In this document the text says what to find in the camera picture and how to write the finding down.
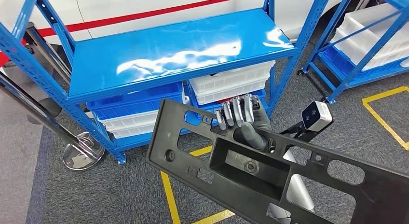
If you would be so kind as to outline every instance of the white crate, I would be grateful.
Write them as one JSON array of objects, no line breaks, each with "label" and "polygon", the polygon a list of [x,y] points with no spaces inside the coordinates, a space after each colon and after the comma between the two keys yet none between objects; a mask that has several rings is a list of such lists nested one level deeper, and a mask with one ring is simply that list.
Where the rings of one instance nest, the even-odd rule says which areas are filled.
[{"label": "white crate", "polygon": [[409,67],[409,58],[402,61],[402,63],[400,63],[400,66],[402,67]]},{"label": "white crate", "polygon": [[223,100],[226,98],[231,98],[234,96],[250,93],[252,91],[264,89],[266,85],[266,81],[269,77],[270,75],[263,77],[259,80],[250,81],[245,85],[240,85],[239,87],[228,88],[228,89],[225,88],[218,92],[201,93],[201,94],[197,94],[195,92],[197,103],[199,105],[208,104],[214,101],[219,101],[219,100]]},{"label": "white crate", "polygon": [[153,121],[153,123],[131,126],[131,127],[127,127],[124,129],[111,130],[109,132],[111,132],[115,138],[120,139],[120,138],[129,137],[129,136],[136,136],[136,135],[153,132],[154,127],[155,127],[155,121]]},{"label": "white crate", "polygon": [[[334,38],[331,42],[339,40],[343,37],[346,37],[347,34],[343,32],[342,28],[338,28]],[[351,61],[357,65],[364,56],[368,53],[368,51],[362,47],[362,45],[357,44],[353,39],[346,39],[338,44],[335,47],[342,51],[345,55],[347,55]],[[391,50],[389,52],[381,52],[379,51],[372,59],[368,62],[368,64],[363,68],[362,71],[369,70],[371,68],[382,66],[387,63],[405,58],[409,56],[409,45],[406,48],[400,48],[396,50]]]},{"label": "white crate", "polygon": [[158,110],[99,120],[115,138],[145,134],[153,131]]},{"label": "white crate", "polygon": [[217,73],[213,76],[207,75],[189,79],[189,82],[196,94],[219,92],[226,88],[238,87],[269,75],[270,69],[274,64],[275,61],[263,62]]},{"label": "white crate", "polygon": [[[384,18],[394,12],[396,8],[385,3],[355,12],[345,14],[343,23],[340,29],[346,34],[352,34],[378,20]],[[393,22],[398,18],[398,15],[389,18],[381,23],[372,26],[356,35],[351,36],[349,39],[360,46],[366,53],[376,44],[382,35],[390,28]],[[334,37],[331,42],[335,42],[338,39]],[[391,51],[398,51],[407,49],[409,46],[409,24],[403,26],[403,28],[397,32],[388,43],[378,52],[378,54],[386,55]]]},{"label": "white crate", "polygon": [[260,90],[270,77],[275,61],[237,68],[213,76],[190,79],[199,105]]}]

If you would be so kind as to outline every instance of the yellow floor tape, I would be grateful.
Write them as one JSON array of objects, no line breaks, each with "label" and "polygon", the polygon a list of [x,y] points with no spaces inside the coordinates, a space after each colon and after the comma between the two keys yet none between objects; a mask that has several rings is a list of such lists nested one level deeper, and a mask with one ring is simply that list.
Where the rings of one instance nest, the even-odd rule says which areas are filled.
[{"label": "yellow floor tape", "polygon": [[391,135],[395,138],[395,140],[402,145],[403,148],[406,150],[409,150],[409,142],[403,141],[403,139],[372,109],[372,107],[369,105],[370,102],[379,100],[381,98],[385,98],[391,95],[395,95],[400,92],[407,91],[409,92],[409,87],[407,86],[401,86],[396,89],[388,90],[367,98],[362,99],[362,104],[364,107],[375,117],[376,120],[389,132]]},{"label": "yellow floor tape", "polygon": [[[206,153],[209,153],[212,151],[212,145],[195,150],[190,152],[191,155],[193,156],[200,156]],[[180,218],[179,214],[177,212],[177,207],[176,207],[176,202],[175,202],[175,197],[173,196],[173,191],[172,187],[170,185],[169,181],[169,176],[161,171],[161,176],[162,176],[162,182],[164,184],[164,190],[166,194],[166,200],[169,206],[169,211],[170,211],[170,216],[172,218],[173,224],[180,224]],[[222,212],[216,213],[212,216],[209,216],[207,218],[203,218],[202,220],[199,220],[193,224],[214,224],[217,222],[220,222],[221,220],[224,220],[226,218],[230,218],[234,215],[233,212],[230,210],[224,210]]]}]

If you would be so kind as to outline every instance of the blue plastic crate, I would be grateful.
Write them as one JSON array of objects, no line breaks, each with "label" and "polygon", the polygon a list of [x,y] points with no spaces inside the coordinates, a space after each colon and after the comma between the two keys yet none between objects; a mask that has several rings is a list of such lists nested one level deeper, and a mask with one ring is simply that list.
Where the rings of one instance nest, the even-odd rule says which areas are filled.
[{"label": "blue plastic crate", "polygon": [[[334,64],[338,67],[340,70],[339,74],[338,72],[333,72],[335,76],[339,80],[343,80],[354,68],[355,64],[351,61],[351,59],[345,55],[342,51],[338,50],[336,47],[331,46],[325,49],[324,51],[325,56]],[[354,81],[360,81],[364,79],[369,79],[369,78],[375,78],[379,77],[380,75],[388,75],[388,74],[393,74],[395,71],[399,71],[399,68],[402,68],[400,66],[400,63],[404,61],[406,58],[385,64],[383,66],[378,66],[369,70],[365,71],[360,71],[352,80]]]},{"label": "blue plastic crate", "polygon": [[163,98],[182,103],[182,82],[87,102],[100,120],[158,110]]},{"label": "blue plastic crate", "polygon": [[[208,103],[204,105],[199,105],[197,103],[196,96],[194,95],[194,91],[192,87],[188,85],[188,88],[189,88],[189,94],[190,94],[189,98],[191,100],[192,106],[199,108],[201,110],[211,112],[211,113],[214,113],[217,109],[221,108],[221,103],[218,103],[218,102],[212,102],[212,103]],[[257,95],[259,98],[266,97],[266,91],[264,89],[251,92],[251,94]]]}]

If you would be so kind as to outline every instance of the cart caster wheel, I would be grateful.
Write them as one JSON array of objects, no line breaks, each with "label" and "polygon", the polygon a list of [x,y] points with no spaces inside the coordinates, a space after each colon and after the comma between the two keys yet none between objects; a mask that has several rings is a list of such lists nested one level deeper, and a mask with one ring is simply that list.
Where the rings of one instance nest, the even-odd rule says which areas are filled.
[{"label": "cart caster wheel", "polygon": [[304,71],[302,71],[302,70],[299,70],[299,71],[297,71],[297,75],[298,76],[303,76],[305,73],[304,73]]}]

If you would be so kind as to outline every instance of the black plastic part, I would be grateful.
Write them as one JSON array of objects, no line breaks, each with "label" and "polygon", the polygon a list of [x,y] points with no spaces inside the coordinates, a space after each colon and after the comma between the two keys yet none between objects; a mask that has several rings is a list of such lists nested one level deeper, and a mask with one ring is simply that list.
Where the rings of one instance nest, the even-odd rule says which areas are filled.
[{"label": "black plastic part", "polygon": [[[198,126],[185,122],[187,111],[199,113]],[[352,195],[356,200],[352,224],[406,224],[409,220],[409,178],[400,172],[312,145],[286,135],[259,132],[276,142],[273,153],[262,153],[236,142],[231,127],[225,136],[211,132],[211,122],[206,118],[214,114],[171,100],[163,100],[148,149],[147,161],[172,177],[219,203],[251,223],[279,224],[266,215],[270,203],[291,213],[291,224],[332,224],[286,199],[291,176],[299,174],[321,184]],[[177,147],[181,129],[187,129],[213,141],[210,163],[198,159]],[[287,146],[299,146],[312,152],[305,166],[283,158]],[[171,162],[166,153],[174,154]],[[365,179],[351,185],[328,175],[332,160],[360,167]],[[248,167],[249,161],[258,167]],[[213,174],[208,184],[189,173],[191,168],[201,168]]]}]

